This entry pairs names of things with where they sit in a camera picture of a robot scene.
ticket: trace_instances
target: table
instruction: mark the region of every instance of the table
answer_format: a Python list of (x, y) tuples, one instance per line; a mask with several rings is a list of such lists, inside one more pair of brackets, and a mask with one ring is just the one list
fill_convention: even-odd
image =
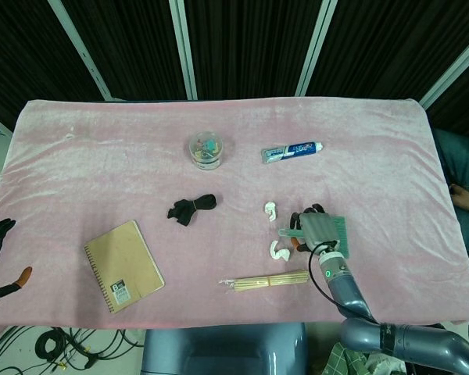
[[(189, 138), (203, 130), (224, 139), (216, 170), (198, 170), (188, 154)], [(324, 149), (261, 163), (262, 148), (303, 141)], [(208, 193), (218, 206), (188, 227), (166, 218), (175, 201)], [(277, 203), (273, 223), (268, 201)], [(0, 181), (0, 219), (17, 220), (0, 255), (0, 285), (27, 265), (33, 274), (0, 300), (0, 325), (340, 321), (311, 283), (240, 293), (219, 284), (306, 268), (307, 254), (275, 261), (269, 247), (292, 212), (315, 202), (347, 217), (349, 267), (377, 320), (469, 319), (469, 261), (415, 101), (28, 102)], [(127, 220), (138, 221), (166, 285), (111, 314), (84, 243)]]

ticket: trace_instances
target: floor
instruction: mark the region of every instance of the floor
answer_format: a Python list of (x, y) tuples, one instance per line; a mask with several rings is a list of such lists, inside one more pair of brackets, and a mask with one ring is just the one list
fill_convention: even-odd
[[(0, 135), (0, 170), (2, 169), (8, 147), (9, 139)], [(451, 323), (444, 323), (444, 325), (447, 329), (453, 330), (467, 338), (467, 324), (463, 323), (460, 325), (454, 325)], [(324, 368), (324, 363), (328, 358), (328, 353), (330, 353), (331, 347), (338, 340), (339, 328), (340, 324), (338, 323), (308, 323), (306, 325), (310, 347), (310, 361), (316, 368)], [(35, 355), (34, 343), (38, 336), (48, 329), (49, 327), (32, 327), (28, 332), (19, 336), (19, 338), (0, 358), (0, 369), (7, 366), (16, 366), (25, 370), (30, 366), (43, 363), (43, 361)], [(101, 350), (111, 342), (114, 334), (114, 330), (98, 330), (89, 339), (87, 339), (87, 345), (90, 347), (92, 352)], [(144, 331), (127, 331), (127, 337), (132, 341), (142, 343), (144, 339)], [(129, 348), (129, 345), (123, 343), (119, 351), (115, 352), (115, 355), (125, 351), (127, 348)], [(141, 369), (141, 358), (142, 348), (134, 348), (119, 359), (97, 362), (91, 369), (86, 370), (84, 373), (87, 375), (99, 373), (104, 373), (106, 375), (121, 373), (138, 374)], [(83, 367), (86, 359), (81, 355), (75, 355), (71, 362), (75, 366)], [(45, 366), (39, 366), (28, 370), (27, 373), (39, 374), (44, 368)], [(69, 374), (75, 372), (75, 369), (68, 367), (63, 373)], [(16, 373), (17, 372), (15, 370), (7, 370), (4, 372), (5, 375)]]

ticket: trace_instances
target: brown notebook cover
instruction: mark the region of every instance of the brown notebook cover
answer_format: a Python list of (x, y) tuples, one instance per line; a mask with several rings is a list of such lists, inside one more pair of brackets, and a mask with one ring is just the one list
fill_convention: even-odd
[(85, 252), (111, 313), (165, 284), (133, 220), (89, 241)]

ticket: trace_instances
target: person's leg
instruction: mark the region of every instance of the person's leg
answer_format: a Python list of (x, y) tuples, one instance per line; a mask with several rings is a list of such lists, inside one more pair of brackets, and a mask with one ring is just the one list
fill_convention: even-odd
[[(434, 129), (433, 135), (447, 183), (469, 191), (469, 137), (439, 129)], [(469, 252), (469, 212), (456, 207), (455, 213)]]

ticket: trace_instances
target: toothpaste tube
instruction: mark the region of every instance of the toothpaste tube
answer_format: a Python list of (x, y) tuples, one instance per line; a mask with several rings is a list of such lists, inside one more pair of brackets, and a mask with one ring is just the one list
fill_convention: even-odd
[(306, 142), (298, 143), (297, 145), (265, 148), (261, 154), (263, 156), (263, 163), (272, 163), (297, 156), (316, 154), (321, 149), (323, 149), (323, 145), (320, 142)]

